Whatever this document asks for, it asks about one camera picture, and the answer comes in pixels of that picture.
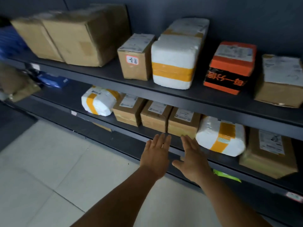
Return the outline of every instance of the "floor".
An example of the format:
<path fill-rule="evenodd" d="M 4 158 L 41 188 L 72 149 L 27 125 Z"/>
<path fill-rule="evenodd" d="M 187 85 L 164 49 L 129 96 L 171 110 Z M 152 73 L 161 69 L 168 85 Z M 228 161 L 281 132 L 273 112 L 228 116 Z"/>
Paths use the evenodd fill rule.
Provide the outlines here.
<path fill-rule="evenodd" d="M 138 162 L 38 121 L 0 152 L 3 227 L 69 227 L 138 168 Z M 165 176 L 135 226 L 221 226 L 202 193 Z"/>

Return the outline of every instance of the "orange box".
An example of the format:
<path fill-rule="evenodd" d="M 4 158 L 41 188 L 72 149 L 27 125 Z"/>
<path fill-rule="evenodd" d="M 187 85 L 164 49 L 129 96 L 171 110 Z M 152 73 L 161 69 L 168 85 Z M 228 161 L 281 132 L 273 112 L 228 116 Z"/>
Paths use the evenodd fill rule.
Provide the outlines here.
<path fill-rule="evenodd" d="M 209 65 L 204 86 L 237 95 L 255 67 L 257 47 L 238 42 L 221 42 Z"/>

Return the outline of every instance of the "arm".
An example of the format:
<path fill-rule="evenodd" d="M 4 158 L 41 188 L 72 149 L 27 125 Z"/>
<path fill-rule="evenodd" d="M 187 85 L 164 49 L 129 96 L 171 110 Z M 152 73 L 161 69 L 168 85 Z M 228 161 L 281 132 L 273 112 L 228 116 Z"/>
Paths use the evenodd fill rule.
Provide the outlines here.
<path fill-rule="evenodd" d="M 71 227 L 133 226 L 150 189 L 165 175 L 170 140 L 170 136 L 165 139 L 161 134 L 147 141 L 140 167 Z"/>
<path fill-rule="evenodd" d="M 223 227 L 271 227 L 212 172 L 196 140 L 188 136 L 182 136 L 181 139 L 185 151 L 184 161 L 174 160 L 172 164 L 202 188 Z"/>

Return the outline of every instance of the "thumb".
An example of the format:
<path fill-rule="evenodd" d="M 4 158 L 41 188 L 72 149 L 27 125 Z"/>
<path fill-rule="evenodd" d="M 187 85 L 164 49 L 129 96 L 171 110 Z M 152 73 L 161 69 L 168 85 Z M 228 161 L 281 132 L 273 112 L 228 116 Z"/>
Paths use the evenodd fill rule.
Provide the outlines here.
<path fill-rule="evenodd" d="M 184 164 L 184 162 L 181 162 L 181 161 L 178 161 L 178 160 L 173 160 L 172 161 L 172 165 L 180 171 L 181 171 L 181 168 L 182 168 L 183 164 Z"/>

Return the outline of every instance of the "person's right arm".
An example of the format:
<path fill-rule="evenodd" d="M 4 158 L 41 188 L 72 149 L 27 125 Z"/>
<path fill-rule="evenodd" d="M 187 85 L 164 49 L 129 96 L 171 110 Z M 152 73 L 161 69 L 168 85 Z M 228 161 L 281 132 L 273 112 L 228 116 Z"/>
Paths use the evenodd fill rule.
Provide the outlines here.
<path fill-rule="evenodd" d="M 184 161 L 174 160 L 172 164 L 202 188 L 223 227 L 271 227 L 212 172 L 196 140 L 188 136 L 182 136 L 181 139 L 185 151 Z"/>

